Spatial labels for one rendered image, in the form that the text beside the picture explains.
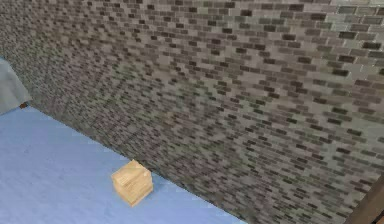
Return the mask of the grey-blue bed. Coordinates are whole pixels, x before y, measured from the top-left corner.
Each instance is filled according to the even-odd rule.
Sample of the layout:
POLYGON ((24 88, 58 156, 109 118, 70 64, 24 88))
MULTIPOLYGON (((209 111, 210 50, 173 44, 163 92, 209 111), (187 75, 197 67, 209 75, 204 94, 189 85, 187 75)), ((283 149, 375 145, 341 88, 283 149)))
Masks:
POLYGON ((10 63, 0 58, 0 115, 32 100, 10 63))

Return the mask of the brown wooden door frame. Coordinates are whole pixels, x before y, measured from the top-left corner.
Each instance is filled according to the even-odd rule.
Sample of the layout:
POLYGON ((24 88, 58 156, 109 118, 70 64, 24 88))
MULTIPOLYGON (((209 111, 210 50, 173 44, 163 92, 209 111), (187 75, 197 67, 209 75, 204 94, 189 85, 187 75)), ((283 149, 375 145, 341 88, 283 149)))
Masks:
POLYGON ((372 224, 384 211, 384 174, 353 210, 344 224, 372 224))

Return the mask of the tan cardboard box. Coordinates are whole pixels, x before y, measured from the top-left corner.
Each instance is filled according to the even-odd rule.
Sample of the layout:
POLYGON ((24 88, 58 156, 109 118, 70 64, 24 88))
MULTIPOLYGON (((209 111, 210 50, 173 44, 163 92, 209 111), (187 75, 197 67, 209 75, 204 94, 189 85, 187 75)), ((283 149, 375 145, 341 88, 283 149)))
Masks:
POLYGON ((111 179, 117 194, 131 207, 153 191, 151 172, 135 160, 114 172, 111 179))

